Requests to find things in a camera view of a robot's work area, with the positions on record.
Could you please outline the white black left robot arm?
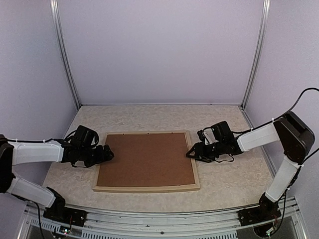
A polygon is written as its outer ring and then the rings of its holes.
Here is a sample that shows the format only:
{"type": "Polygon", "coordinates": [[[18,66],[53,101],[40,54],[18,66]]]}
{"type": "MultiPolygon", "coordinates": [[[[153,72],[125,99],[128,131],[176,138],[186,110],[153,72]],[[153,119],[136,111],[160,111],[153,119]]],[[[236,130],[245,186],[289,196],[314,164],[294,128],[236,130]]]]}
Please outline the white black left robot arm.
{"type": "Polygon", "coordinates": [[[17,140],[0,137],[0,200],[11,208],[9,197],[32,201],[49,209],[57,220],[63,222],[70,216],[65,200],[53,189],[47,189],[16,174],[14,168],[25,165],[67,163],[75,167],[82,162],[85,168],[110,161],[114,154],[108,145],[100,145],[94,133],[73,135],[47,140],[17,140]]]}

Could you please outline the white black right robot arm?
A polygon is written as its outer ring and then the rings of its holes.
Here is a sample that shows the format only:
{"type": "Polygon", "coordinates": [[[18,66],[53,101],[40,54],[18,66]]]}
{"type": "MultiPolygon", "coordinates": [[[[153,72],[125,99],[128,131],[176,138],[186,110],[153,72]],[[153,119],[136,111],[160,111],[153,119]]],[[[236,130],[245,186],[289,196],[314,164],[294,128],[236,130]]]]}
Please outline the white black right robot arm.
{"type": "Polygon", "coordinates": [[[255,148],[277,144],[282,160],[273,181],[260,197],[258,206],[240,210],[239,217],[265,221],[281,216],[278,202],[293,185],[309,156],[315,142],[313,131],[293,111],[243,132],[232,131],[226,121],[210,126],[209,130],[215,141],[209,140],[206,129],[198,131],[199,142],[186,153],[186,157],[210,163],[222,155],[234,157],[255,148]]]}

